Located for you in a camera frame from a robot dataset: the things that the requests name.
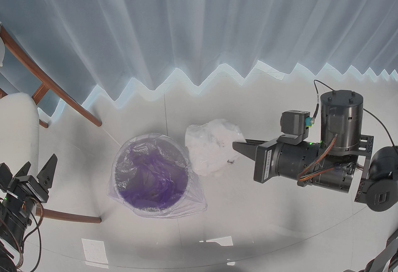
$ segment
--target gray curtain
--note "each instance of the gray curtain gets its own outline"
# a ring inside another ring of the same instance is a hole
[[[97,84],[115,100],[131,77],[155,89],[176,67],[196,85],[222,63],[242,76],[257,60],[284,73],[398,67],[397,0],[0,0],[0,21],[78,102]],[[7,53],[0,87],[33,93],[40,82],[15,62]]]

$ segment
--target curtain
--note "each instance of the curtain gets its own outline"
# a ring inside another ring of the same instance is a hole
[[[242,76],[258,60],[284,73],[398,67],[397,0],[0,0],[0,21],[80,103],[96,85],[116,100],[132,77],[153,90],[175,68],[199,85],[222,63]],[[10,92],[40,85],[9,53],[0,73]]]

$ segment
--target black round joint cover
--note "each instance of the black round joint cover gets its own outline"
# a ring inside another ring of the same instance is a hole
[[[366,192],[366,204],[373,211],[390,209],[398,201],[398,185],[391,179],[382,179],[371,185]]]

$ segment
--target white cushion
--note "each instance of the white cushion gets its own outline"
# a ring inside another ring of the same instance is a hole
[[[12,174],[29,161],[29,175],[36,177],[39,163],[39,113],[25,93],[0,99],[0,163]]]

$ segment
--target white light patch on floor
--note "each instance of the white light patch on floor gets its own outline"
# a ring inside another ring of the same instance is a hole
[[[82,243],[87,261],[108,264],[103,241],[82,239]]]
[[[97,268],[103,268],[103,269],[109,269],[107,265],[101,265],[99,263],[94,263],[94,262],[86,262],[86,265],[91,265],[91,266],[96,266]]]
[[[211,239],[211,240],[206,240],[206,242],[217,242],[219,245],[223,247],[228,247],[231,245],[234,245],[232,243],[232,237],[223,237],[223,238],[217,238],[217,239]]]

